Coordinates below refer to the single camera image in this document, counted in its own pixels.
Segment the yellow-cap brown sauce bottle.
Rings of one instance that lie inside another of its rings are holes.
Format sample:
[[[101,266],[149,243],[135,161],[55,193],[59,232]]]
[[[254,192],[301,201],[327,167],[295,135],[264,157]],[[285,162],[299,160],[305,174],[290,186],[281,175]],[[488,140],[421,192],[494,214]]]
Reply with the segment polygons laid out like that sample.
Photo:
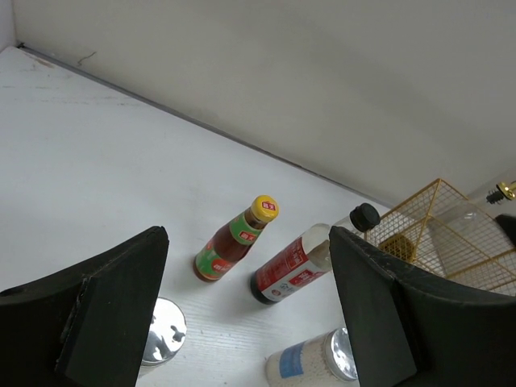
[[[219,228],[194,257],[196,276],[206,282],[220,280],[249,253],[279,212],[274,198],[257,196],[246,210]]]

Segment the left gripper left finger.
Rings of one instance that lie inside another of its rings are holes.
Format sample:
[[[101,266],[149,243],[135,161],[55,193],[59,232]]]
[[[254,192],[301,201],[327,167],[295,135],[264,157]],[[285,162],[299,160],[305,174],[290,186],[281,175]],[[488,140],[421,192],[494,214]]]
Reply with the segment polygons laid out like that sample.
[[[133,386],[169,249],[163,227],[1,293],[3,386]]]

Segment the silver-lid white shaker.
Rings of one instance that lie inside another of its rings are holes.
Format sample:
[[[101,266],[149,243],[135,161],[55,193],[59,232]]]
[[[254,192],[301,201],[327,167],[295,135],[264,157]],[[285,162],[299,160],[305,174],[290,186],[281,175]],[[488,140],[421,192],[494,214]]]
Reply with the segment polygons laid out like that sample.
[[[265,363],[270,386],[346,386],[358,381],[345,327],[272,354]]]

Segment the blue-label salt shaker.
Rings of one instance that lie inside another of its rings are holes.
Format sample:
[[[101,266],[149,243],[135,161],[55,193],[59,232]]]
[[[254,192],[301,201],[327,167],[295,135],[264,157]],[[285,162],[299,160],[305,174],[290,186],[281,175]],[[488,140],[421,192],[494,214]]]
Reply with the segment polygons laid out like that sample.
[[[183,347],[186,334],[186,319],[181,308],[167,298],[158,297],[138,378],[171,361]]]

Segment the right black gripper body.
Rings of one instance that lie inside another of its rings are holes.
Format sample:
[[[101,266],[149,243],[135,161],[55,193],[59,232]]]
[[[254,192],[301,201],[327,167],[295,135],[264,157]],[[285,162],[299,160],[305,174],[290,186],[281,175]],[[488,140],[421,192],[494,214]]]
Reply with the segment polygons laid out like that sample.
[[[512,245],[516,247],[516,217],[510,214],[499,214],[495,218],[495,222]]]

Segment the glass oil dispenser bottle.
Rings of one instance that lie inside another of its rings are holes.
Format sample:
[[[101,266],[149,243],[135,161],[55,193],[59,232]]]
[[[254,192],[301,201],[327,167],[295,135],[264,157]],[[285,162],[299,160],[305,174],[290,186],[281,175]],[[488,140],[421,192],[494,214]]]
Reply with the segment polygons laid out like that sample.
[[[457,198],[431,210],[427,221],[444,276],[453,278],[510,250],[495,222],[501,205],[515,201],[515,183],[497,183],[475,198]]]

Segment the black-cap vinegar bottle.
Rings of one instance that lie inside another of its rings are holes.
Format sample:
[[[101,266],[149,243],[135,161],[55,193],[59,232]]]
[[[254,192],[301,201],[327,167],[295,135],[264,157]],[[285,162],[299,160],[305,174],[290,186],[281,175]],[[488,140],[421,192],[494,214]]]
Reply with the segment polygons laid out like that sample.
[[[331,225],[317,223],[299,235],[250,278],[254,298],[273,305],[332,270]]]

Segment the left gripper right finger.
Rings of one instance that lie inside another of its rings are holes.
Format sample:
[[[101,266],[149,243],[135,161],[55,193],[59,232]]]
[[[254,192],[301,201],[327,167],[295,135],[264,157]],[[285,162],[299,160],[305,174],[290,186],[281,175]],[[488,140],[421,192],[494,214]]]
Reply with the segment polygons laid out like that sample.
[[[342,227],[330,232],[362,386],[512,386],[515,300],[436,276]]]

